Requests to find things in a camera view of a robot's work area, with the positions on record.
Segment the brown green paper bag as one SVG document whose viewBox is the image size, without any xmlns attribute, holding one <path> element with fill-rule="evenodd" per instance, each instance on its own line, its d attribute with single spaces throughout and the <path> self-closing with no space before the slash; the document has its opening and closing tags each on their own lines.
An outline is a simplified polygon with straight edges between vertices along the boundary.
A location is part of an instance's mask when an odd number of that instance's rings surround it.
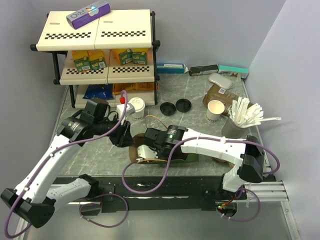
<svg viewBox="0 0 320 240">
<path fill-rule="evenodd" d="M 139 160 L 140 164 L 165 164 L 174 145 L 182 140 L 187 128 L 174 124 L 165 126 L 165 130 L 152 128 L 148 126 L 148 118 L 160 121 L 154 115 L 145 117 L 146 131 L 133 137 L 129 159 L 131 162 Z"/>
</svg>

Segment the white paper coffee cup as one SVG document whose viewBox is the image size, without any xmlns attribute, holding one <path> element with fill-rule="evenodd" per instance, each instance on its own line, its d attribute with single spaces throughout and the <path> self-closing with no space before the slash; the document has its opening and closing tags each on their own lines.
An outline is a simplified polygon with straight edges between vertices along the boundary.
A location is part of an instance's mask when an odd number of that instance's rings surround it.
<svg viewBox="0 0 320 240">
<path fill-rule="evenodd" d="M 142 120 L 145 114 L 145 101 L 140 97 L 133 97 L 129 101 L 130 104 L 134 107 L 135 113 L 132 114 L 132 117 L 135 120 Z"/>
</svg>

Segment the white plastic cup lid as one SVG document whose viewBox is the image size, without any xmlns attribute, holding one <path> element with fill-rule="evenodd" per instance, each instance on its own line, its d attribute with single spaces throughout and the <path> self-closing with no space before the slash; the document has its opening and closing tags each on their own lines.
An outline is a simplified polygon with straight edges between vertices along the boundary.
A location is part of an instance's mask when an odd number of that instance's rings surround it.
<svg viewBox="0 0 320 240">
<path fill-rule="evenodd" d="M 136 113 L 145 109 L 145 101 L 140 97 L 133 97 L 129 100 L 129 103 L 134 107 Z"/>
</svg>

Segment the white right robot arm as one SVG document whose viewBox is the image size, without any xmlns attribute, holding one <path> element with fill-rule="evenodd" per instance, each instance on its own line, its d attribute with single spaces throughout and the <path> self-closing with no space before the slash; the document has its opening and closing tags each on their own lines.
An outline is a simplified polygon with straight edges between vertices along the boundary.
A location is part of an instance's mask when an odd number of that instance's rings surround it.
<svg viewBox="0 0 320 240">
<path fill-rule="evenodd" d="M 180 154 L 200 154 L 231 163 L 234 167 L 223 175 L 218 187 L 219 195 L 230 199 L 244 183 L 263 181 L 265 153 L 256 137 L 249 135 L 246 140 L 253 144 L 170 125 L 165 131 L 148 128 L 137 154 L 142 159 L 167 160 L 173 147 L 183 142 L 174 150 L 172 159 L 180 159 Z"/>
</svg>

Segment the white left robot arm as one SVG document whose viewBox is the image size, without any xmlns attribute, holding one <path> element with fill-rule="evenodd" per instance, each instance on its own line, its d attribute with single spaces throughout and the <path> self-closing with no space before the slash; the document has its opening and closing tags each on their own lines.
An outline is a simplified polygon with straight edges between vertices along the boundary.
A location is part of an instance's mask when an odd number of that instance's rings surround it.
<svg viewBox="0 0 320 240">
<path fill-rule="evenodd" d="M 77 199 L 95 200 L 99 181 L 87 174 L 56 190 L 50 187 L 67 161 L 86 142 L 109 137 L 118 148 L 133 143 L 130 123 L 125 120 L 135 113 L 133 105 L 119 104 L 112 120 L 105 116 L 109 109 L 107 103 L 98 99 L 88 100 L 83 110 L 63 120 L 48 150 L 29 175 L 15 188 L 6 188 L 1 193 L 3 202 L 31 226 L 41 228 L 64 205 Z"/>
</svg>

